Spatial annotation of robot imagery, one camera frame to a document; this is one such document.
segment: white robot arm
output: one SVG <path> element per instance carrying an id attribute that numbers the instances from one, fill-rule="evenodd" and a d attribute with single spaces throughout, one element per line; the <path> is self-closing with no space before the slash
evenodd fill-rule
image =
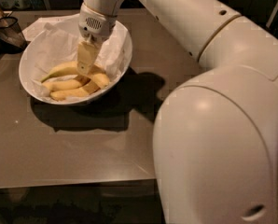
<path id="1" fill-rule="evenodd" d="M 122 1 L 84 0 L 81 34 L 107 39 Z M 275 224 L 278 40 L 216 0 L 139 1 L 209 70 L 175 89 L 155 122 L 166 222 Z"/>

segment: bowl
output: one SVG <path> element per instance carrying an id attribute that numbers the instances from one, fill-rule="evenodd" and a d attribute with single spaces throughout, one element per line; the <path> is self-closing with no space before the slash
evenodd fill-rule
<path id="1" fill-rule="evenodd" d="M 76 14 L 51 25 L 53 26 L 52 29 L 57 29 L 61 33 L 68 35 L 69 37 L 73 37 L 72 39 L 74 42 L 68 41 L 68 44 L 65 42 L 63 46 L 53 46 L 53 52 L 50 52 L 49 49 L 45 49 L 45 44 L 52 44 L 56 41 L 62 42 L 61 37 L 59 38 L 58 36 L 55 36 L 54 33 L 47 35 L 47 30 L 44 29 L 44 31 L 35 37 L 35 39 L 28 45 L 22 54 L 19 65 L 20 82 L 24 89 L 36 100 L 54 105 L 85 105 L 100 98 L 106 92 L 110 91 L 127 71 L 132 59 L 132 39 L 127 28 L 117 21 L 113 34 L 109 38 L 109 42 L 110 44 L 111 42 L 113 44 L 113 42 L 115 43 L 116 41 L 115 39 L 118 39 L 119 37 L 119 50 L 121 53 L 119 58 L 114 57 L 106 61 L 107 67 L 110 67 L 110 70 L 111 63 L 117 66 L 116 73 L 114 76 L 113 74 L 110 76 L 110 84 L 106 88 L 98 90 L 97 92 L 86 97 L 70 97 L 70 99 L 66 99 L 64 101 L 55 101 L 51 99 L 47 93 L 44 93 L 38 89 L 40 78 L 48 72 L 48 68 L 50 69 L 52 66 L 57 64 L 55 61 L 59 61 L 62 58 L 59 56 L 63 56 L 65 52 L 68 52 L 67 50 L 70 50 L 71 54 L 68 54 L 67 56 L 65 54 L 62 62 L 69 62 L 72 57 L 76 58 L 77 42 L 79 41 L 80 37 L 78 30 L 78 17 L 78 14 Z M 105 50 L 104 47 L 105 49 L 111 48 L 111 46 L 103 45 L 101 52 Z"/>

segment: floor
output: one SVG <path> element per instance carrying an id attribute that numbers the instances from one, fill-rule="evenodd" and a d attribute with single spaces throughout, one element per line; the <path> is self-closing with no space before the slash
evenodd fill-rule
<path id="1" fill-rule="evenodd" d="M 0 190 L 0 214 L 7 224 L 164 223 L 154 180 L 36 187 L 19 203 Z"/>

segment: table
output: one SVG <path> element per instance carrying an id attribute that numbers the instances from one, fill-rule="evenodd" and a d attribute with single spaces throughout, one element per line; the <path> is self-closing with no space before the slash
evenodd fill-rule
<path id="1" fill-rule="evenodd" d="M 20 11 L 22 29 L 69 11 Z M 202 70 L 145 9 L 122 9 L 133 42 L 131 68 L 98 101 L 57 106 L 30 97 L 21 54 L 0 55 L 0 188 L 155 178 L 153 123 L 162 101 Z"/>

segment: banana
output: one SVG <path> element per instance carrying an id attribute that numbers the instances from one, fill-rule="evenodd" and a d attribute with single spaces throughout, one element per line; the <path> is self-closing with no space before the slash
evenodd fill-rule
<path id="1" fill-rule="evenodd" d="M 78 75 L 76 61 L 60 63 L 54 66 L 40 81 L 43 83 L 52 77 L 62 77 L 67 75 Z"/>
<path id="2" fill-rule="evenodd" d="M 94 81 L 101 89 L 105 88 L 110 83 L 108 75 L 105 73 L 104 69 L 98 65 L 94 64 L 87 74 L 91 80 Z"/>
<path id="3" fill-rule="evenodd" d="M 79 88 L 84 86 L 89 81 L 90 79 L 88 77 L 78 75 L 68 80 L 46 81 L 43 83 L 43 86 L 45 86 L 49 91 L 63 91 Z"/>
<path id="4" fill-rule="evenodd" d="M 98 91 L 100 88 L 97 86 L 92 80 L 87 83 L 85 86 L 66 90 L 66 91 L 54 91 L 50 94 L 51 98 L 56 101 L 62 101 L 65 100 L 68 96 L 73 97 L 85 97 L 87 95 L 90 95 L 96 91 Z"/>

